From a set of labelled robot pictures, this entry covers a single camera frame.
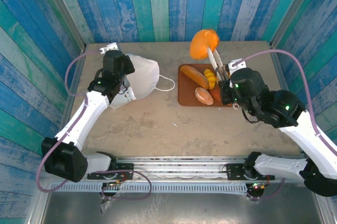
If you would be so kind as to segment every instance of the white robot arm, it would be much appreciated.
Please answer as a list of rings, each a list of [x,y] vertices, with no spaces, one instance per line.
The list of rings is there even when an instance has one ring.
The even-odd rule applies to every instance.
[[[278,128],[294,140],[308,158],[286,159],[252,152],[244,163],[245,174],[254,179],[256,173],[302,181],[322,196],[337,195],[337,146],[318,128],[325,143],[313,129],[309,112],[291,92],[269,91],[257,71],[229,63],[232,100],[258,121]]]

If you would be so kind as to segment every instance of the table surface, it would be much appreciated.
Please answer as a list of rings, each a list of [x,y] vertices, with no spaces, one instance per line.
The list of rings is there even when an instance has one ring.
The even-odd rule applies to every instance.
[[[90,44],[95,51],[105,44]],[[132,53],[158,62],[160,73],[176,82],[178,67],[195,61],[189,56],[189,42],[121,43],[123,53]],[[223,63],[267,50],[267,42],[220,42],[217,50]],[[103,56],[85,59],[77,92],[86,92]],[[251,59],[247,66],[261,73],[270,90],[279,90],[270,54]],[[171,82],[160,78],[157,87],[168,89]],[[76,98],[72,114],[82,98]],[[83,151],[104,151],[120,157],[172,155],[248,155],[251,151],[266,154],[299,154],[299,147],[285,134],[264,123],[249,124],[240,110],[218,107],[185,107],[177,101],[177,88],[169,92],[154,90],[148,97],[113,110],[106,109],[85,141]]]

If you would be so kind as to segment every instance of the metal frame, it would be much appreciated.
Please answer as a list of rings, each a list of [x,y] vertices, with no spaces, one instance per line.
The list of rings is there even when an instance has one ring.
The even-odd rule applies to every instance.
[[[56,4],[58,10],[60,11],[65,23],[67,24],[70,32],[72,33],[77,45],[79,46],[79,48],[81,50],[85,49],[85,44],[82,40],[81,34],[78,31],[78,28],[75,24],[75,22],[73,21],[73,18],[64,2],[64,0],[53,0],[54,3]]]
[[[278,26],[274,36],[272,37],[272,40],[270,42],[270,46],[272,48],[277,47],[277,45],[280,43],[284,33],[288,29],[290,23],[294,19],[294,16],[296,15],[297,11],[299,10],[300,6],[302,5],[304,0],[293,0],[291,3],[289,9],[285,13],[280,25]]]

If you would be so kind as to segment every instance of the toy food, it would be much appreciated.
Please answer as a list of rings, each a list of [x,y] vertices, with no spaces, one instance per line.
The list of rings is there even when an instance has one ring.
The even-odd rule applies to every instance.
[[[204,76],[202,73],[200,73],[197,69],[195,69],[192,66],[189,65],[182,65],[180,67],[180,70],[191,80],[193,80],[195,83],[200,85],[204,89],[209,88],[209,81],[207,80],[206,76]]]
[[[216,84],[215,74],[211,70],[205,69],[204,70],[204,76],[206,76],[207,80],[209,81],[209,90],[214,89],[215,84]]]
[[[214,103],[212,96],[204,88],[201,87],[196,88],[195,96],[203,104],[212,105]]]
[[[212,89],[212,90],[209,90],[209,93],[212,96],[212,98],[221,102],[220,88],[219,87],[217,87],[215,89]]]

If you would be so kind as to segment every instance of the bread loaf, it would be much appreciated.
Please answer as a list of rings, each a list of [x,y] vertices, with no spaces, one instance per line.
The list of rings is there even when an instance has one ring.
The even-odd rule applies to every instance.
[[[212,96],[204,88],[201,87],[196,88],[195,96],[203,104],[212,105],[214,103]]]
[[[182,65],[180,67],[181,72],[183,72],[187,77],[197,83],[204,89],[209,88],[209,81],[207,80],[206,76],[200,73],[197,69],[189,65]]]

